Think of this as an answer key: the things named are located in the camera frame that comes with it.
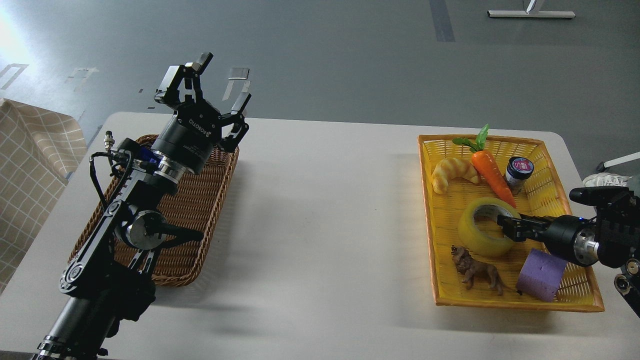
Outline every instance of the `purple foam block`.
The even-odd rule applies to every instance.
[[[566,267],[566,261],[531,249],[520,271],[516,288],[542,301],[552,302]]]

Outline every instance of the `checkered cloth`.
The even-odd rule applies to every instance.
[[[0,293],[85,154],[72,117],[0,99]]]

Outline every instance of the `gray floor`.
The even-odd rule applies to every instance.
[[[153,102],[167,66],[210,51],[203,89],[222,112],[229,69],[249,67],[250,117],[553,131],[582,177],[640,151],[640,3],[546,1],[573,20],[486,14],[521,7],[4,0],[0,97],[74,116],[91,140],[114,112],[169,113]],[[611,170],[640,174],[640,161]]]

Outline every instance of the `yellow tape roll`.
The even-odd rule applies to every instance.
[[[498,214],[520,218],[518,210],[513,206],[493,197],[481,197],[467,206],[458,223],[458,236],[467,249],[482,256],[493,257],[504,255],[511,249],[513,240],[502,235],[497,224],[491,229],[491,234],[481,230],[476,224],[476,219],[479,217],[490,218],[497,222]]]

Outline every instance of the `brown toy dog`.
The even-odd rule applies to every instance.
[[[451,259],[456,264],[456,270],[465,276],[462,282],[467,284],[467,289],[473,287],[474,276],[486,275],[490,281],[489,288],[497,289],[498,295],[502,295],[502,280],[495,266],[474,260],[469,251],[462,246],[451,245],[451,255],[453,255]]]

